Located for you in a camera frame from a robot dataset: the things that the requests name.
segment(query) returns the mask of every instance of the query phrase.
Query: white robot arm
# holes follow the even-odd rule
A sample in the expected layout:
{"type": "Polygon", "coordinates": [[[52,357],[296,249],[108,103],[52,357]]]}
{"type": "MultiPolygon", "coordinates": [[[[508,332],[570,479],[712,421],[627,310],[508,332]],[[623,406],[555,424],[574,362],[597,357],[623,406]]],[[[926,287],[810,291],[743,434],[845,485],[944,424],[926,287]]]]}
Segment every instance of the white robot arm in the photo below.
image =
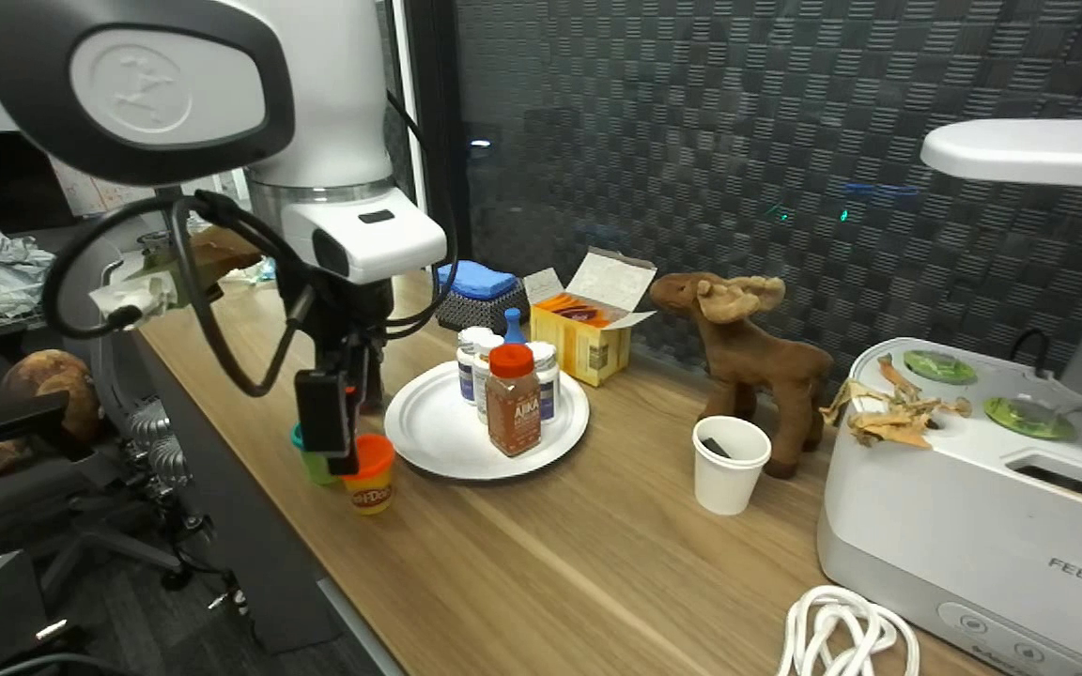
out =
{"type": "MultiPolygon", "coordinates": [[[[444,260],[444,230],[391,185],[376,0],[0,0],[0,101],[39,151],[158,198],[96,220],[163,210],[184,285],[221,366],[261,394],[294,330],[315,366],[296,373],[302,450],[353,469],[356,406],[380,394],[391,274],[444,260]],[[255,214],[177,185],[244,165],[255,214]],[[272,252],[284,332],[259,383],[244,375],[194,287],[177,220],[194,210],[272,252]]],[[[46,285],[47,321],[63,326],[46,285]]]]}

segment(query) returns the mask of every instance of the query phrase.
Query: wooden countertop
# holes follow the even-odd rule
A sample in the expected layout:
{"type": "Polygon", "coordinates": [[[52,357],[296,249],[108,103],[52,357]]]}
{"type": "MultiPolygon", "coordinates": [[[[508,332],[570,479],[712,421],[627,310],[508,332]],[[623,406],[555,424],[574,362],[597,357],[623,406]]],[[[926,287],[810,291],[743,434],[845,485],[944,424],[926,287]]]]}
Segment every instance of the wooden countertop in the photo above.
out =
{"type": "MultiPolygon", "coordinates": [[[[216,319],[251,373],[265,362],[282,330],[269,287],[227,287],[216,319]]],[[[284,443],[309,337],[265,398],[221,375],[189,310],[148,319],[141,337],[408,672],[775,672],[785,608],[823,582],[810,542],[827,453],[796,479],[761,475],[738,519],[712,519],[691,495],[703,394],[638,362],[584,391],[589,431],[553,469],[454,485],[399,460],[391,510],[361,519],[309,485],[284,443]]],[[[391,342],[386,391],[450,351],[438,326],[391,342]]],[[[925,672],[987,672],[920,642],[925,672]]]]}

